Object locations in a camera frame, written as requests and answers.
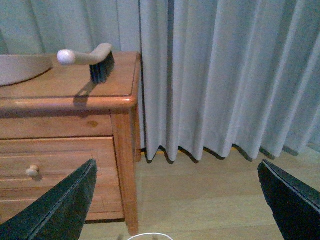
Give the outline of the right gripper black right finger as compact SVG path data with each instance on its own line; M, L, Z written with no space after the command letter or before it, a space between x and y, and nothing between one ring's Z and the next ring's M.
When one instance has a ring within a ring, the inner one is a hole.
M265 200L285 240L320 238L320 192L263 160L258 177Z

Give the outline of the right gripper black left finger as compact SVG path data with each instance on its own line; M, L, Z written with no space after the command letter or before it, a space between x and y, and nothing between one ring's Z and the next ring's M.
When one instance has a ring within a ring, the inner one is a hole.
M88 160L25 210L1 224L2 240L78 240L93 200L97 163Z

